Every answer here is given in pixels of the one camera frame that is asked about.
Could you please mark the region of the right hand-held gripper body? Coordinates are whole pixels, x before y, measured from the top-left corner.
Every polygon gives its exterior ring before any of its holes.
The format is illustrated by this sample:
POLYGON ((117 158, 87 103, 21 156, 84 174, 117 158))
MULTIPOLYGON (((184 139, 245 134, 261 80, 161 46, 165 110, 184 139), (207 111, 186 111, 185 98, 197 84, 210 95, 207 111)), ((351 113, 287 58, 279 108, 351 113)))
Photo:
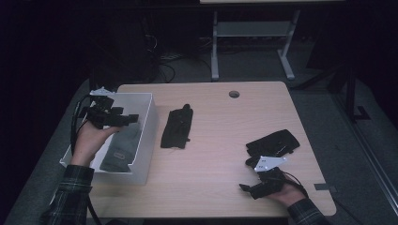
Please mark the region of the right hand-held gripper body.
POLYGON ((254 171, 259 175, 261 186, 267 191, 267 195, 278 192, 282 189, 283 173, 279 169, 285 163, 284 157, 264 157, 261 156, 254 167, 254 171))

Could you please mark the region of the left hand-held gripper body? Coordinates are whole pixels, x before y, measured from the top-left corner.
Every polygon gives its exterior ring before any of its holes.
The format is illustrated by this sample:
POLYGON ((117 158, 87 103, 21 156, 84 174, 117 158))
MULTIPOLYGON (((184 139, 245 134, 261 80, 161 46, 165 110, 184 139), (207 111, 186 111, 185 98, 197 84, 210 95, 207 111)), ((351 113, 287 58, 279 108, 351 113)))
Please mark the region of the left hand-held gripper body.
POLYGON ((89 120, 96 128, 109 127, 123 127, 126 122, 123 116, 112 114, 114 107, 114 100, 110 98, 114 92, 108 91, 104 87, 97 90, 92 90, 89 96, 92 98, 92 103, 87 110, 86 119, 89 120))

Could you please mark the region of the white box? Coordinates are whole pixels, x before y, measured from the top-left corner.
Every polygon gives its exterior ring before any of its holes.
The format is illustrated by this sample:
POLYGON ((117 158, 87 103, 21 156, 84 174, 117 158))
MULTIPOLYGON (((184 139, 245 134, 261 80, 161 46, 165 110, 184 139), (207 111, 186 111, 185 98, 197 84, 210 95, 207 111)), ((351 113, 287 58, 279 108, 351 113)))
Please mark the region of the white box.
MULTIPOLYGON (((137 124, 140 125, 141 136, 135 157, 129 165, 130 171, 106 172, 100 169, 100 164, 107 153, 111 139, 116 133, 111 135, 91 163, 91 167, 94 170, 93 183, 102 185, 143 185, 148 177, 159 122, 154 98, 150 93, 120 93, 110 95, 110 98, 115 101, 114 107, 122 107, 124 109, 121 114, 124 121, 129 114, 139 115, 137 124)), ((73 120, 75 122, 85 120, 90 105, 77 111, 73 120)))

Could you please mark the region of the person's right hand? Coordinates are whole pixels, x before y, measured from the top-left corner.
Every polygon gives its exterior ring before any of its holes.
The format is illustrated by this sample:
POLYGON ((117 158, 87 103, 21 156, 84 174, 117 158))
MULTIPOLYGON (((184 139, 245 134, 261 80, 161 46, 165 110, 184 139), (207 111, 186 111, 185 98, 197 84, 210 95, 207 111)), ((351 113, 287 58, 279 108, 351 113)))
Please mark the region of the person's right hand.
POLYGON ((268 197, 285 207, 299 202, 306 198, 306 196, 297 188, 290 184, 284 184, 279 192, 272 193, 268 197))

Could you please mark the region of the person's left hand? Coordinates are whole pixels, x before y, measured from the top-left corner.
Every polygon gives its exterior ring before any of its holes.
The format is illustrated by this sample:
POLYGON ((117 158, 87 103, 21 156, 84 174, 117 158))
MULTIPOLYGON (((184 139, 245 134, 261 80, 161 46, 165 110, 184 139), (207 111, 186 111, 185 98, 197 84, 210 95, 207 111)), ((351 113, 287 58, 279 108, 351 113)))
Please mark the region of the person's left hand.
POLYGON ((98 129, 90 122, 85 122, 78 132, 70 164, 89 167, 91 161, 95 158, 95 155, 106 140, 120 130, 121 127, 98 129))

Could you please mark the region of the black glove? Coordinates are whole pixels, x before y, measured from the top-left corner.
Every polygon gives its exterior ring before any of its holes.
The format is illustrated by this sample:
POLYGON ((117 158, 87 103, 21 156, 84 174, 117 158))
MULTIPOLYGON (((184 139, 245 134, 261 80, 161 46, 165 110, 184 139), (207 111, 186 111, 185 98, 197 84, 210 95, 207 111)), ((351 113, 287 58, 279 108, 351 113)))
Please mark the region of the black glove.
POLYGON ((161 136, 161 148, 184 149, 190 141, 191 121, 193 109, 185 104, 181 109, 169 112, 165 129, 161 136))
POLYGON ((250 157, 245 164, 254 168, 260 157, 280 158, 286 154, 292 154, 296 148, 300 147, 300 144, 289 130, 283 129, 249 142, 246 147, 250 157))

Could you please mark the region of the black tape strip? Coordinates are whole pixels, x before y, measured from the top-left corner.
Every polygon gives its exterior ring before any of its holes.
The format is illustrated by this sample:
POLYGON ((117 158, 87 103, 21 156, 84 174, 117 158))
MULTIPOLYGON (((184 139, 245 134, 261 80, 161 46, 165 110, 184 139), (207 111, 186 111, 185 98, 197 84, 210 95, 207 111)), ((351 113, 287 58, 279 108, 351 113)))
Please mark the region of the black tape strip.
POLYGON ((337 188, 334 186, 330 186, 329 184, 323 183, 323 184, 314 184, 314 188, 316 190, 328 190, 331 193, 336 193, 338 192, 337 188))

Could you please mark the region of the grey metal stand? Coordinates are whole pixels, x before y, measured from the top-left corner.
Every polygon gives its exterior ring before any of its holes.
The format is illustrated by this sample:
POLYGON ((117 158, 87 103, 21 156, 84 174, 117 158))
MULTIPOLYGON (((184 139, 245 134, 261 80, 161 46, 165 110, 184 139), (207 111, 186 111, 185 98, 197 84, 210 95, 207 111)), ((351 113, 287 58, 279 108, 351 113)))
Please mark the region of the grey metal stand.
POLYGON ((295 79, 295 74, 288 61, 287 54, 296 31, 300 11, 295 10, 290 21, 277 22, 219 22, 218 12, 213 13, 212 48, 210 54, 211 80, 220 78, 218 61, 219 38, 285 38, 285 43, 277 51, 286 78, 295 79))

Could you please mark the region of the black frame post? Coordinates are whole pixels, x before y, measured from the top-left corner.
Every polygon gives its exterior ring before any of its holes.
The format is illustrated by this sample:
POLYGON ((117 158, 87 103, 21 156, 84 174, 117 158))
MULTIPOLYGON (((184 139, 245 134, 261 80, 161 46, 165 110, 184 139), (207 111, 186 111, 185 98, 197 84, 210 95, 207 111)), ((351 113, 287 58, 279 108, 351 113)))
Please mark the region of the black frame post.
POLYGON ((352 123, 359 120, 370 120, 369 114, 362 106, 355 104, 356 74, 351 66, 346 69, 345 113, 352 123))

